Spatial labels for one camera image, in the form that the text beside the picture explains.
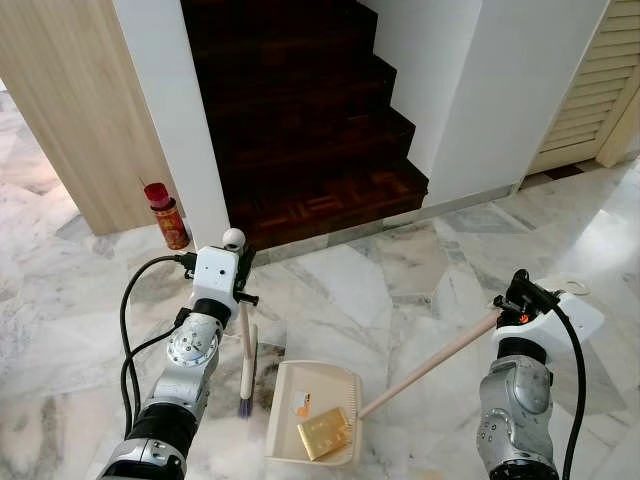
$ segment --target broom handle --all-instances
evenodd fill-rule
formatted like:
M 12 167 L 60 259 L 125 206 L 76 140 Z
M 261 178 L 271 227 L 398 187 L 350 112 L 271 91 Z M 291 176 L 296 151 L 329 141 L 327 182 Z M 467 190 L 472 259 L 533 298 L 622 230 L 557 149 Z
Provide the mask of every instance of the broom handle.
M 242 328 L 242 348 L 244 350 L 244 358 L 253 358 L 251 339 L 249 338 L 249 314 L 247 313 L 247 306 L 244 302 L 240 302 L 240 327 Z
M 422 365 L 420 368 L 415 370 L 411 375 L 409 375 L 406 380 L 404 380 L 399 385 L 396 385 L 393 388 L 390 388 L 385 393 L 380 395 L 377 399 L 367 405 L 361 412 L 359 418 L 364 418 L 373 412 L 375 409 L 380 407 L 382 404 L 388 402 L 391 398 L 395 397 L 402 390 L 407 388 L 416 380 L 420 379 L 427 372 L 430 372 L 435 367 L 440 365 L 446 359 L 451 357 L 452 355 L 458 353 L 464 347 L 469 345 L 471 342 L 482 336 L 484 333 L 491 330 L 496 325 L 496 320 L 498 319 L 498 315 L 500 312 L 492 311 L 487 316 L 485 316 L 475 327 L 469 330 L 467 333 L 460 336 L 458 339 L 451 342 L 448 346 L 440 350 L 433 357 L 431 357 L 427 362 Z

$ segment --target white wall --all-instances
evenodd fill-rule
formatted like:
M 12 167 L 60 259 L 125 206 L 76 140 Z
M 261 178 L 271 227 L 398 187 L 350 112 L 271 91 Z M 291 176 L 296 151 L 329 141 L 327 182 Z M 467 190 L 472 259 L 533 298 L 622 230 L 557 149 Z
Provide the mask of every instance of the white wall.
M 607 4 L 483 2 L 431 171 L 428 204 L 521 179 Z
M 409 160 L 431 175 L 482 0 L 360 0 L 378 12 L 374 52 L 397 70 L 391 105 L 416 124 Z
M 180 0 L 115 0 L 171 175 L 198 246 L 229 227 Z

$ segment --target staircase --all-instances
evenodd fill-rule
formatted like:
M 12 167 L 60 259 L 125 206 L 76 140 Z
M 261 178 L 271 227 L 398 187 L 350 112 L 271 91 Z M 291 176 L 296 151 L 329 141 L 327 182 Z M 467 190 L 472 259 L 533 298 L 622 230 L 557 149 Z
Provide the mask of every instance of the staircase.
M 377 15 L 352 0 L 182 0 L 231 225 L 258 249 L 420 208 Z

